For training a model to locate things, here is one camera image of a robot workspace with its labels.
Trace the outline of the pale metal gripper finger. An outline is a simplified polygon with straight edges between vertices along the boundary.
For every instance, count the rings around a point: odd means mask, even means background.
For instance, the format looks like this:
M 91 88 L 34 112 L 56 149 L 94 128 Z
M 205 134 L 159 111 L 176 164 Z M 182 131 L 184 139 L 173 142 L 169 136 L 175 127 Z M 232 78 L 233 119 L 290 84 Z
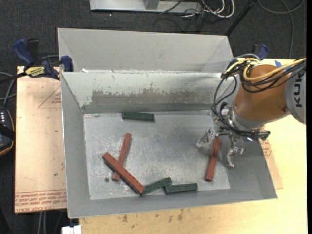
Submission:
M 236 145 L 237 140 L 238 140 L 237 135 L 229 134 L 228 137 L 230 140 L 230 147 L 229 147 L 229 150 L 226 154 L 226 160 L 227 160 L 228 167 L 234 168 L 235 167 L 234 156 L 243 154 L 244 149 L 237 147 L 237 145 Z
M 210 128 L 207 128 L 204 134 L 198 140 L 196 146 L 197 148 L 209 148 L 213 141 L 216 139 L 216 133 Z

